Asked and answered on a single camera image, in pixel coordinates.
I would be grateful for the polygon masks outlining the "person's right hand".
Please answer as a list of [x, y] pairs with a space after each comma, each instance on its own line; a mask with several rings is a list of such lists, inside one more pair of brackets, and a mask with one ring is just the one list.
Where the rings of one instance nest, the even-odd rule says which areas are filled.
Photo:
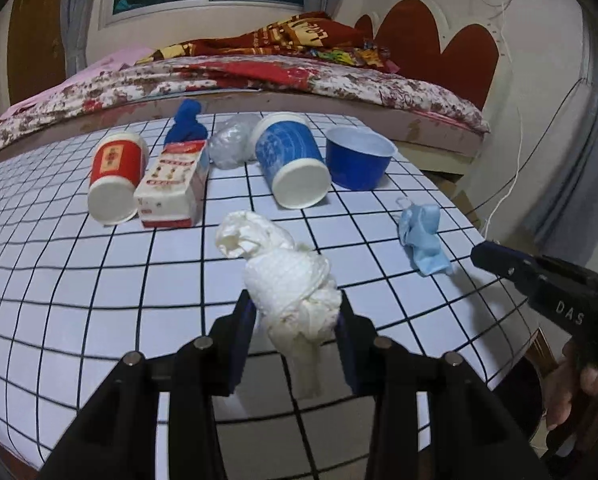
[[[578, 393], [598, 401], [598, 366], [586, 364], [579, 367], [576, 362], [579, 350], [572, 339], [562, 348], [562, 355], [564, 359], [545, 379], [544, 405], [548, 431], [556, 429], [568, 420]], [[592, 440], [598, 437], [598, 408], [593, 411], [592, 419], [582, 424], [579, 437]]]

